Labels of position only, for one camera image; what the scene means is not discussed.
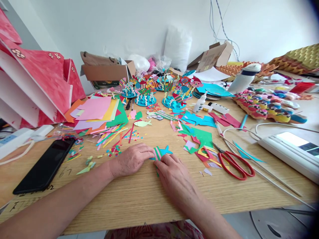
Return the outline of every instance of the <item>black phone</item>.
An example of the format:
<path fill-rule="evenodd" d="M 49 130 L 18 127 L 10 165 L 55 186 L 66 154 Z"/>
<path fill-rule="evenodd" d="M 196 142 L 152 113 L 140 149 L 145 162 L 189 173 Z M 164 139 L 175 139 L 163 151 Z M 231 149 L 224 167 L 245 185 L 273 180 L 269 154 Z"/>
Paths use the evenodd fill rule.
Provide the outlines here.
<path fill-rule="evenodd" d="M 13 190 L 13 194 L 45 190 L 52 182 L 74 142 L 74 138 L 54 141 Z"/>

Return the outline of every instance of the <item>scissors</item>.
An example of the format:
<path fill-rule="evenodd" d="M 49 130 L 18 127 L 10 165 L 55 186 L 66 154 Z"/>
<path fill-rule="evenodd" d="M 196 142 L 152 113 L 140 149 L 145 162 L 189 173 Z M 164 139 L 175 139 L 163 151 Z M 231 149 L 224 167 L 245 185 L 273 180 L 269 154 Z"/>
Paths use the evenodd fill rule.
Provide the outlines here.
<path fill-rule="evenodd" d="M 254 177 L 255 176 L 255 171 L 254 169 L 250 166 L 250 164 L 244 160 L 241 156 L 234 154 L 232 152 L 229 151 L 224 151 L 221 148 L 219 148 L 215 143 L 213 143 L 214 146 L 219 150 L 220 153 L 218 153 L 218 157 L 220 160 L 220 164 L 223 166 L 224 170 L 230 174 L 231 176 L 233 176 L 234 178 L 238 179 L 238 180 L 242 180 L 245 181 L 248 177 Z M 235 156 L 236 158 L 238 158 L 240 161 L 242 161 L 244 164 L 247 165 L 247 167 L 250 169 L 251 174 L 249 174 L 248 172 L 246 172 L 234 159 L 232 156 Z M 229 162 L 238 172 L 241 173 L 241 175 L 243 176 L 242 178 L 236 176 L 235 174 L 233 174 L 230 170 L 228 170 L 223 162 L 223 159 L 225 159 L 227 162 Z"/>

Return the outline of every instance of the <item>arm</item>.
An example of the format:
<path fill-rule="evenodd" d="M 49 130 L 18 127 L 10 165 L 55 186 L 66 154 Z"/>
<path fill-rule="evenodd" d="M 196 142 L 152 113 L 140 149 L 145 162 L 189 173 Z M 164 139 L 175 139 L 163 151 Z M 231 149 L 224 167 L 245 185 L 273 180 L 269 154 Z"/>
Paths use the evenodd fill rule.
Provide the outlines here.
<path fill-rule="evenodd" d="M 129 147 L 78 179 L 54 191 L 0 225 L 3 238 L 57 238 L 78 213 L 113 179 L 137 172 L 154 157 L 145 144 Z"/>
<path fill-rule="evenodd" d="M 229 225 L 214 205 L 199 191 L 186 166 L 174 154 L 155 161 L 160 181 L 173 204 L 179 208 L 208 239 L 241 236 Z"/>

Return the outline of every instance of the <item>scissors handle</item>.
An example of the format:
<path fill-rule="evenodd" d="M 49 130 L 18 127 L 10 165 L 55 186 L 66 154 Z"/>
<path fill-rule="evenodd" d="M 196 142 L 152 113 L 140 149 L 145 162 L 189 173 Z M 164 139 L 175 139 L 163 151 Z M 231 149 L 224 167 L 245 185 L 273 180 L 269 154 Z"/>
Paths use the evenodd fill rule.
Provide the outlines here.
<path fill-rule="evenodd" d="M 250 164 L 244 160 L 241 156 L 234 154 L 233 152 L 229 152 L 226 151 L 225 154 L 227 154 L 227 156 L 233 161 L 233 163 L 235 163 L 239 168 L 241 168 L 241 170 L 248 176 L 248 177 L 254 177 L 255 176 L 255 170 L 252 168 L 252 166 L 250 166 Z M 251 173 L 248 173 L 247 171 L 245 171 L 232 157 L 235 156 L 236 158 L 238 158 L 240 161 L 242 161 L 250 170 Z"/>
<path fill-rule="evenodd" d="M 233 160 L 233 158 L 231 156 L 229 156 L 230 158 L 226 157 L 224 154 L 222 153 L 218 153 L 218 157 L 220 160 L 220 164 L 223 166 L 224 170 L 231 176 L 233 176 L 234 178 L 238 179 L 238 180 L 242 180 L 245 181 L 247 179 L 247 175 L 246 173 L 242 170 L 242 168 L 236 163 L 236 161 Z M 243 176 L 242 178 L 236 176 L 235 174 L 233 174 L 231 171 L 229 171 L 225 164 L 223 159 L 225 159 L 227 162 L 229 162 L 238 172 L 241 173 L 241 175 Z"/>

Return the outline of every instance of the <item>clothing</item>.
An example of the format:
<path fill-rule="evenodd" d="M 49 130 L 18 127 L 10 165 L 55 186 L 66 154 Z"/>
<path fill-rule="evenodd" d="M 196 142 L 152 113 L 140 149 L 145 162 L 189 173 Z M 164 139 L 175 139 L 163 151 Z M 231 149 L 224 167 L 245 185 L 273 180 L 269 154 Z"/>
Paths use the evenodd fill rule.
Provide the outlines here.
<path fill-rule="evenodd" d="M 204 239 L 203 234 L 186 221 L 167 222 L 110 230 L 104 239 Z"/>

